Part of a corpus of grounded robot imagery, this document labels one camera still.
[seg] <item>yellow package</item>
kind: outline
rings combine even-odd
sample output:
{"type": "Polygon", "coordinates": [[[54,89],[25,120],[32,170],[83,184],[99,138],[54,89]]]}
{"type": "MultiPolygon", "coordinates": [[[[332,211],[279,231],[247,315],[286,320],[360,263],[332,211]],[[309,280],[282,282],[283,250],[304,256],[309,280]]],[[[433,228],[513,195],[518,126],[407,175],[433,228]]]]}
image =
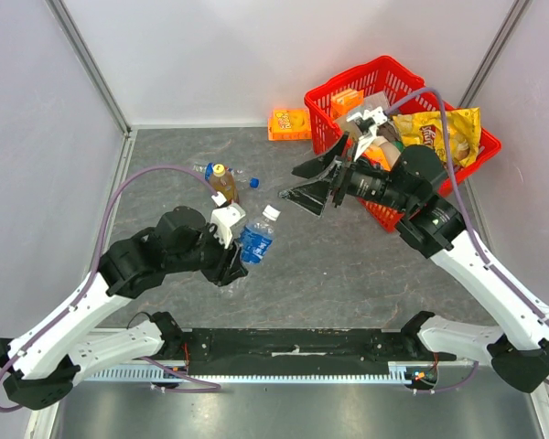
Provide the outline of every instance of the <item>yellow package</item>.
{"type": "MultiPolygon", "coordinates": [[[[402,114],[393,116],[393,120],[404,146],[427,145],[436,151],[444,163],[447,161],[440,112],[402,114]]],[[[447,112],[447,129],[454,163],[470,166],[476,161],[479,151],[479,108],[447,112]]]]}

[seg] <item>blue label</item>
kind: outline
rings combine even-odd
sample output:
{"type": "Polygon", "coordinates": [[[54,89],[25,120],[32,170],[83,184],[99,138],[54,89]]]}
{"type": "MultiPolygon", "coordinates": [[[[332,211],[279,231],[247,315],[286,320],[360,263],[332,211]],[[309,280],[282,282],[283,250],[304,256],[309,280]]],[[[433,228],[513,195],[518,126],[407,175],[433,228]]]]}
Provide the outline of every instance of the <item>blue label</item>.
{"type": "Polygon", "coordinates": [[[242,261],[247,263],[259,263],[268,247],[271,245],[273,240],[270,238],[250,231],[247,227],[244,227],[244,232],[241,236],[242,241],[242,261]]]}

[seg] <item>white bottle cap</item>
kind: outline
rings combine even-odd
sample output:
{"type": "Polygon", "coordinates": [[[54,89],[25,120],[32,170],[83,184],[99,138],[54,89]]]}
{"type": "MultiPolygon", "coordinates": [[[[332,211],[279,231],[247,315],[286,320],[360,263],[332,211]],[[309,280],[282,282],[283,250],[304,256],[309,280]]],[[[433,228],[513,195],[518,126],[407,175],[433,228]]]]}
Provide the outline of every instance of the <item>white bottle cap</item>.
{"type": "Polygon", "coordinates": [[[278,216],[280,215],[280,211],[276,210],[274,207],[272,207],[270,204],[264,208],[263,215],[265,215],[268,219],[272,221],[276,221],[278,216]]]}

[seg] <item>red plastic crate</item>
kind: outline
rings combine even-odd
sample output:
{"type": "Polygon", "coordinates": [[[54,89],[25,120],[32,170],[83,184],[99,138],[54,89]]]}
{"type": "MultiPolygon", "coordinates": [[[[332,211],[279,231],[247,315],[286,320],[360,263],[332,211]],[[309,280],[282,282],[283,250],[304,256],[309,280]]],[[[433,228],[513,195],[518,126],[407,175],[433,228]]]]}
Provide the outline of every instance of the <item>red plastic crate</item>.
{"type": "MultiPolygon", "coordinates": [[[[329,117],[331,97],[348,88],[363,90],[364,96],[370,96],[379,91],[384,91],[388,102],[393,104],[411,91],[425,86],[425,80],[414,75],[396,60],[388,56],[379,57],[367,64],[346,70],[333,77],[325,84],[309,91],[305,95],[305,104],[309,109],[311,118],[311,131],[313,136],[313,150],[321,154],[333,146],[341,137],[341,130],[329,117]]],[[[447,110],[454,107],[446,102],[447,110]]],[[[432,112],[438,110],[437,98],[430,93],[424,93],[412,99],[400,109],[401,114],[413,112],[432,112]]],[[[476,172],[480,166],[494,157],[502,148],[501,142],[482,128],[479,141],[479,153],[476,161],[468,166],[456,168],[456,181],[462,182],[467,176],[476,172]]],[[[447,196],[451,193],[451,181],[448,178],[439,193],[447,196]]],[[[394,231],[394,226],[403,216],[395,210],[372,203],[361,201],[366,209],[376,218],[387,231],[394,231]]]]}

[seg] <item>water bottle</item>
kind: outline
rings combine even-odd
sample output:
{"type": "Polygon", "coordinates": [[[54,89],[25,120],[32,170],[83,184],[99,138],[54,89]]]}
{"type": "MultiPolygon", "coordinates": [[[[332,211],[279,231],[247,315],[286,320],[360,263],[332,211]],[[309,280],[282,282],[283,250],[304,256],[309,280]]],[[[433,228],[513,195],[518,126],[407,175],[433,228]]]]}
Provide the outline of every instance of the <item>water bottle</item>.
{"type": "MultiPolygon", "coordinates": [[[[191,167],[191,169],[201,174],[204,174],[205,179],[209,181],[211,173],[213,172],[213,163],[208,163],[206,165],[196,163],[191,167]]],[[[243,169],[232,169],[231,167],[229,167],[228,170],[234,177],[234,181],[238,183],[246,183],[253,189],[256,189],[258,185],[260,185],[260,180],[258,178],[249,177],[248,173],[246,173],[243,169]]]]}
{"type": "Polygon", "coordinates": [[[246,224],[240,235],[243,262],[259,263],[263,259],[268,248],[273,243],[275,235],[273,226],[280,213],[268,205],[264,208],[262,217],[246,224]]]}

